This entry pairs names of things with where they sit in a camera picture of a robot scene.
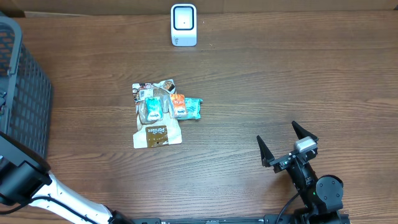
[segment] wire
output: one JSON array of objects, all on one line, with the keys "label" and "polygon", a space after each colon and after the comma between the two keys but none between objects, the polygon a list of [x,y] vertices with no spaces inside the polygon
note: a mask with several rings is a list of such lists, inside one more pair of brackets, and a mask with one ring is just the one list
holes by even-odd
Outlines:
[{"label": "wire", "polygon": [[87,218],[86,216],[80,215],[80,214],[77,213],[76,211],[72,210],[70,207],[68,207],[68,205],[65,205],[64,203],[59,202],[58,200],[56,200],[56,199],[54,199],[54,198],[52,198],[52,197],[48,197],[48,196],[39,196],[39,197],[36,197],[36,198],[32,198],[32,199],[30,199],[30,200],[28,200],[28,201],[26,201],[26,202],[20,204],[19,206],[17,206],[17,207],[15,207],[15,208],[11,209],[11,210],[8,210],[8,211],[0,211],[0,215],[8,215],[8,214],[11,214],[11,213],[13,213],[13,212],[16,212],[16,211],[18,211],[18,210],[24,208],[26,205],[28,205],[28,204],[30,204],[30,203],[36,201],[36,200],[48,200],[48,201],[54,202],[54,203],[56,203],[57,205],[63,207],[63,208],[66,209],[66,210],[68,210],[70,213],[72,213],[72,214],[76,215],[77,217],[81,218],[82,220],[84,220],[84,221],[86,221],[86,222],[89,222],[89,223],[92,223],[92,224],[97,224],[96,222],[94,222],[93,220]]},{"label": "wire", "polygon": [[297,192],[297,194],[295,194],[287,203],[286,205],[282,208],[282,210],[279,212],[278,218],[275,221],[275,224],[279,223],[279,219],[282,216],[282,214],[286,211],[287,207],[294,201],[294,199],[296,199],[301,192]]}]

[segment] white rectangular object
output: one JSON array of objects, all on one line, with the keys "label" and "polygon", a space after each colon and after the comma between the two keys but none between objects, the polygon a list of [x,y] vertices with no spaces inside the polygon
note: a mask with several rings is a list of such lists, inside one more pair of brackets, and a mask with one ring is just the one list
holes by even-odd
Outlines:
[{"label": "white rectangular object", "polygon": [[175,4],[171,9],[172,43],[177,47],[197,44],[197,9],[193,4]]}]

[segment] blue packet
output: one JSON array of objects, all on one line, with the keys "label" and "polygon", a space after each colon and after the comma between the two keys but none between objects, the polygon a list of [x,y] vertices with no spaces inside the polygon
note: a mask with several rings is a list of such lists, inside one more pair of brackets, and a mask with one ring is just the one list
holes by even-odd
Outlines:
[{"label": "blue packet", "polygon": [[145,98],[145,103],[148,109],[148,121],[158,121],[163,119],[163,111],[162,104],[160,103],[160,97],[156,96]]},{"label": "blue packet", "polygon": [[185,106],[187,107],[187,115],[177,119],[200,119],[200,103],[202,99],[185,98]]}]

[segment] brown label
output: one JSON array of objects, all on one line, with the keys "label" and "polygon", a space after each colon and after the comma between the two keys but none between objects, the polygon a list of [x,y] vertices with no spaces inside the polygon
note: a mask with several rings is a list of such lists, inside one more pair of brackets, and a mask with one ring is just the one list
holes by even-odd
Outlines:
[{"label": "brown label", "polygon": [[169,143],[166,125],[146,127],[148,147],[156,147]]}]

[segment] basket handle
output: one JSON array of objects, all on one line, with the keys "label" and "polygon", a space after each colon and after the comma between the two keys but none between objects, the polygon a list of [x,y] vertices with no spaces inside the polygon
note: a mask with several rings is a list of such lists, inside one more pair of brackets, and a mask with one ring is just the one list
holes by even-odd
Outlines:
[{"label": "basket handle", "polygon": [[11,52],[10,65],[7,71],[8,75],[15,75],[18,69],[19,53],[22,46],[22,30],[19,24],[11,18],[0,16],[0,24],[9,26],[14,31],[14,46]]}]

